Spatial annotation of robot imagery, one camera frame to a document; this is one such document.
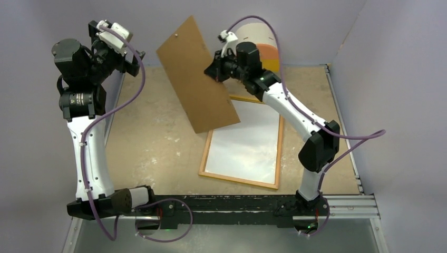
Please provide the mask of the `brown backing board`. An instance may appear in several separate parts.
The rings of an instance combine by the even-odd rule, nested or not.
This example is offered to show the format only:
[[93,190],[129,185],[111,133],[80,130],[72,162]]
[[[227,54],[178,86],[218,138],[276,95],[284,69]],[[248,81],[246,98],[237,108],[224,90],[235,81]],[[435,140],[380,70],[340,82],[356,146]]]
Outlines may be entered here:
[[156,53],[195,133],[240,122],[225,86],[204,73],[213,57],[194,16],[189,16]]

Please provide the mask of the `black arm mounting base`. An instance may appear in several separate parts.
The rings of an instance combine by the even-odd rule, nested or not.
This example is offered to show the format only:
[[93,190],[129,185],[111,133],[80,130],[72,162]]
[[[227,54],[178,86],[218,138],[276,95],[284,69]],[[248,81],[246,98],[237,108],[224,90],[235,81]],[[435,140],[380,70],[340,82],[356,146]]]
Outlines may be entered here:
[[271,225],[313,230],[329,217],[323,197],[306,202],[286,195],[156,195],[157,204],[140,206],[130,214],[161,219],[161,229],[178,225]]

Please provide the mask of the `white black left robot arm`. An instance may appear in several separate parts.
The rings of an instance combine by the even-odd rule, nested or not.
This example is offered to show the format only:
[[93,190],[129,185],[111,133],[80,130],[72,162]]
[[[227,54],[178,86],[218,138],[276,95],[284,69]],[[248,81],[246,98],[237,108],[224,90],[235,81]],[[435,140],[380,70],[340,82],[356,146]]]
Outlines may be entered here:
[[149,216],[157,210],[150,186],[116,189],[109,175],[105,152],[106,109],[103,82],[114,72],[136,76],[145,53],[132,50],[133,34],[117,22],[91,21],[91,45],[66,38],[52,47],[54,64],[60,72],[56,87],[59,108],[74,146],[77,188],[75,200],[66,206],[72,217],[85,220],[124,215],[137,208]]

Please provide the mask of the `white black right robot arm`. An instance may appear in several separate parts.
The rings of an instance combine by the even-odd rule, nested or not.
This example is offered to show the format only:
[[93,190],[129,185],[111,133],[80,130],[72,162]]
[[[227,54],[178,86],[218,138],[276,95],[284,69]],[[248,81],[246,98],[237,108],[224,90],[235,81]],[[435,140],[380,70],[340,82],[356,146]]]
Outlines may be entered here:
[[241,42],[234,50],[224,47],[215,51],[204,73],[216,82],[240,81],[249,94],[279,113],[302,137],[298,159],[304,171],[296,208],[304,215],[315,210],[323,171],[339,152],[340,125],[315,115],[294,97],[277,74],[263,67],[260,51],[252,42]]

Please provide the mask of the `round pastel drawer cabinet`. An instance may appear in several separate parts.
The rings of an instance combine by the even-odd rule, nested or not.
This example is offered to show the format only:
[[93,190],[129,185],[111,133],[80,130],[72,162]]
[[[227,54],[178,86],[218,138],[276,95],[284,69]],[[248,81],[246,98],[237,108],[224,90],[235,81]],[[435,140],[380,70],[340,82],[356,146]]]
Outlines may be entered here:
[[235,31],[238,42],[249,41],[256,44],[263,68],[279,72],[280,61],[277,43],[270,28],[264,23],[248,23]]

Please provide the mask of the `aluminium rail frame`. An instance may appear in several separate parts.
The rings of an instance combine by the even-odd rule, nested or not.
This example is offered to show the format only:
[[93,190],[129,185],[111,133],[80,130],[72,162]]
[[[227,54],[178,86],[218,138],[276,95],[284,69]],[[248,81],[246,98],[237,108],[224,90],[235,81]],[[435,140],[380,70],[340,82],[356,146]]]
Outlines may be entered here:
[[[74,145],[78,188],[75,200],[67,205],[70,216],[93,220],[109,240],[118,229],[105,229],[103,219],[130,215],[155,216],[162,229],[180,224],[275,225],[295,227],[299,234],[314,236],[322,227],[320,216],[329,217],[329,204],[321,187],[326,172],[341,159],[343,137],[335,121],[327,122],[302,105],[273,72],[260,66],[243,66],[225,60],[212,63],[205,73],[218,82],[235,79],[260,102],[286,119],[303,137],[298,158],[304,167],[295,195],[156,195],[150,186],[117,190],[111,183],[105,160],[105,117],[86,114],[70,117],[67,126]],[[308,222],[295,225],[293,218],[307,216]]]

